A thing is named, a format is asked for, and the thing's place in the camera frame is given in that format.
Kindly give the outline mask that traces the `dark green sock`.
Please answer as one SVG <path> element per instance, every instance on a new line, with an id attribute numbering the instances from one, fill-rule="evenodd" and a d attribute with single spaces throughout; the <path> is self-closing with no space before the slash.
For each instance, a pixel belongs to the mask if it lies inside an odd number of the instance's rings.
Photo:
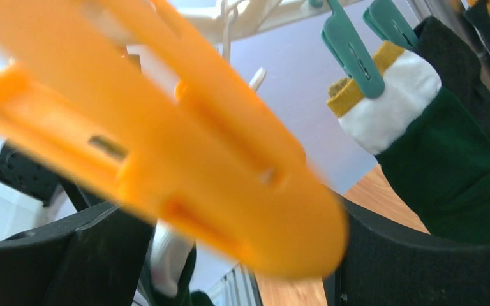
<path id="1" fill-rule="evenodd" d="M 421 56 L 384 42 L 373 60 L 385 83 L 379 97 L 349 77 L 329 87 L 340 126 L 430 234 L 490 244 L 490 139 Z"/>
<path id="2" fill-rule="evenodd" d="M 138 290 L 147 304 L 212 305 L 206 293 L 189 288 L 196 258 L 194 242 L 164 222 L 157 222 L 138 283 Z"/>

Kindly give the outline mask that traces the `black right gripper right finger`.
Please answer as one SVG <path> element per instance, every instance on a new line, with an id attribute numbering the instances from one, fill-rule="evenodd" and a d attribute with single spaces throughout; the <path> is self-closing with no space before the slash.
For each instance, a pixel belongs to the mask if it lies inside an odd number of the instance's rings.
<path id="1" fill-rule="evenodd" d="M 438 238 L 344 201 L 350 239 L 329 305 L 490 305 L 490 245 Z"/>

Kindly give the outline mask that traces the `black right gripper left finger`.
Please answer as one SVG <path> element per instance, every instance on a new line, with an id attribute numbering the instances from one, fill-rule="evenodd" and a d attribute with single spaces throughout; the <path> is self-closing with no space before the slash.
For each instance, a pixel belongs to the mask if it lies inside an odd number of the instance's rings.
<path id="1" fill-rule="evenodd" d="M 109 203 L 0 241 L 0 305 L 131 305 L 152 228 Z"/>

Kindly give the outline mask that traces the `black sock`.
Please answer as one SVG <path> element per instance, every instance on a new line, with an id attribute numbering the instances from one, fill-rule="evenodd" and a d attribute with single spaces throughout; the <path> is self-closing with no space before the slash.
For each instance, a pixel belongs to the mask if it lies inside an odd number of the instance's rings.
<path id="1" fill-rule="evenodd" d="M 480 79 L 481 63 L 455 32 L 430 16 L 415 29 L 414 52 L 429 62 L 442 84 L 468 109 L 490 139 L 490 90 Z"/>

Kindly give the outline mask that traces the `orange plastic clothespin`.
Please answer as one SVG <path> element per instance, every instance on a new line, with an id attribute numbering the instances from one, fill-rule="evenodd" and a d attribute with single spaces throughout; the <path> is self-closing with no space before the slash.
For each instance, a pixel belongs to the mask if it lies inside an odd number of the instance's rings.
<path id="1" fill-rule="evenodd" d="M 255 272 L 326 277 L 348 223 L 297 140 L 166 1 L 101 1 L 180 78 L 173 99 L 82 1 L 0 1 L 0 135 L 125 209 Z"/>

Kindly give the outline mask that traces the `teal plastic clothespin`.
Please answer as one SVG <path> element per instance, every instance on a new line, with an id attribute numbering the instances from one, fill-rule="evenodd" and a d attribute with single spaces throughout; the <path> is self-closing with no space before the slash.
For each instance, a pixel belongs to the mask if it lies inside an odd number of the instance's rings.
<path id="1" fill-rule="evenodd" d="M 385 83 L 375 62 L 362 42 L 350 18 L 337 0 L 327 0 L 332 15 L 325 21 L 321 37 L 326 47 L 352 78 L 365 97 L 376 99 Z"/>

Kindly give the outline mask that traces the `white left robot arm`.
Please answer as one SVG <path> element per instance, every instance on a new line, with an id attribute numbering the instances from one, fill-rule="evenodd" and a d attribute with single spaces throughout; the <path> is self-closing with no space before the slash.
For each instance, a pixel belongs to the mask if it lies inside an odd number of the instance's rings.
<path id="1" fill-rule="evenodd" d="M 53 222 L 61 193 L 78 212 L 104 201 L 6 142 L 0 151 L 0 241 Z"/>

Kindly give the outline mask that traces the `white oval clip hanger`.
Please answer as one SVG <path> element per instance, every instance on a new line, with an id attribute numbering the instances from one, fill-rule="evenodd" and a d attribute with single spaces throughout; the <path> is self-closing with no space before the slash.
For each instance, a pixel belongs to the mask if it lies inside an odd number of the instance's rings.
<path id="1" fill-rule="evenodd" d="M 211 6 L 178 6 L 177 11 L 210 43 L 223 41 L 231 24 L 231 40 L 248 38 L 330 11 L 326 1 L 216 1 Z"/>

